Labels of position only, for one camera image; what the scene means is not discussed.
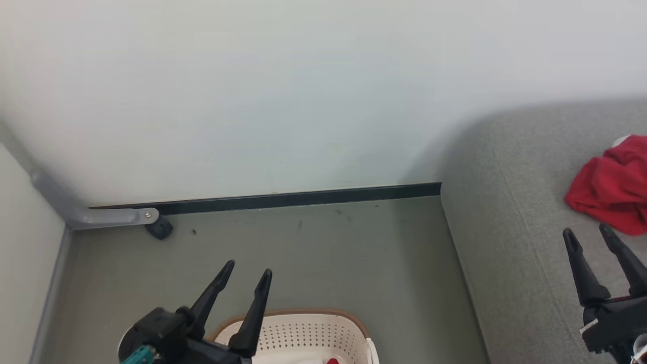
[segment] laundry basket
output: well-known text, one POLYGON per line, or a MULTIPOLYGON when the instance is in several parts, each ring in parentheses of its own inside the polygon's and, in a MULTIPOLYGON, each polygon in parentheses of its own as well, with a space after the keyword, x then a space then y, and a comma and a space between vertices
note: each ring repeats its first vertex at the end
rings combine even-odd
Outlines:
MULTIPOLYGON (((209 340, 227 345, 244 316, 223 323, 209 340)), ((366 327, 341 310, 266 311, 254 364, 297 364, 335 358, 339 364, 379 364, 366 327)))

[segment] perforated basket side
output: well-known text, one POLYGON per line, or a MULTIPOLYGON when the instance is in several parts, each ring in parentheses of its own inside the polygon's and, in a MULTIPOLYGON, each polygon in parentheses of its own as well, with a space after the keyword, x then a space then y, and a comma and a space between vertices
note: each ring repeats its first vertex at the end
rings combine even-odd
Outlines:
MULTIPOLYGON (((371 337, 371 335, 368 332, 368 329, 360 320, 357 316, 353 315, 352 313, 348 313, 346 311, 342 310, 337 310, 334 308, 291 308, 287 310, 267 310, 265 311, 265 317, 271 317, 271 316, 278 316, 278 315, 297 315, 297 314, 321 314, 321 315, 335 315, 335 316, 341 316, 345 317, 346 319, 349 319, 352 321, 355 326, 357 326, 360 331, 362 332, 362 335, 364 335, 365 338, 371 337)), ((233 323, 236 323, 238 321, 242 321, 245 318, 244 315, 241 316, 234 316, 231 319, 223 322, 218 326, 217 329, 215 329, 214 332, 212 332, 209 336, 207 336, 207 340, 209 341, 215 341, 216 337, 220 335, 220 333, 227 327, 230 326, 233 323)))
MULTIPOLYGON (((228 320, 208 339, 227 344, 243 318, 228 320)), ((314 350, 330 354, 327 358, 338 356, 344 363, 366 364, 371 362, 368 337, 366 327, 357 317, 340 310, 269 311, 263 320, 256 355, 262 358, 314 350)))

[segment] red cloth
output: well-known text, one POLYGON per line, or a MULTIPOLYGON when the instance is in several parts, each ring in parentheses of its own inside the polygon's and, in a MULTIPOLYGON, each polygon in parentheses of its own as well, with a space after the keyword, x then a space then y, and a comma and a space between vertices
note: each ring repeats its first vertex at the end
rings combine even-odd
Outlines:
POLYGON ((647 233, 647 137, 631 135, 586 163, 564 201, 625 234, 647 233))

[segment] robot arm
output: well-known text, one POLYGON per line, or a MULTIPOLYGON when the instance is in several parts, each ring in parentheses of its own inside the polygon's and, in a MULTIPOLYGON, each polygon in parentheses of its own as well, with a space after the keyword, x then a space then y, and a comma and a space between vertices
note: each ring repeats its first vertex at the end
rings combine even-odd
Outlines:
POLYGON ((214 302, 234 270, 230 260, 191 308, 175 313, 155 308, 130 328, 119 345, 122 364, 243 364, 256 354, 263 315, 270 293, 272 271, 266 269, 254 290, 252 303, 228 346, 205 341, 204 324, 214 302))
POLYGON ((584 307, 582 339, 590 352, 608 352, 618 364, 647 363, 647 267, 609 225, 600 224, 600 232, 630 283, 629 295, 611 298, 586 262, 575 234, 565 229, 573 280, 584 307))

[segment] gray fabric upholstery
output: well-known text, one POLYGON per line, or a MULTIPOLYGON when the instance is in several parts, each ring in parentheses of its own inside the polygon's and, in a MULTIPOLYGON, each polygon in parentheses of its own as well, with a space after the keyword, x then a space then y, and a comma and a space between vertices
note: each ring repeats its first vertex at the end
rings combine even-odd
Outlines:
MULTIPOLYGON (((584 163, 631 133, 647 134, 647 100, 514 111, 457 143, 441 196, 493 364, 613 362, 582 342, 562 230, 613 295, 628 283, 598 223, 563 198, 584 163)), ((647 237, 622 237, 647 262, 647 237)))

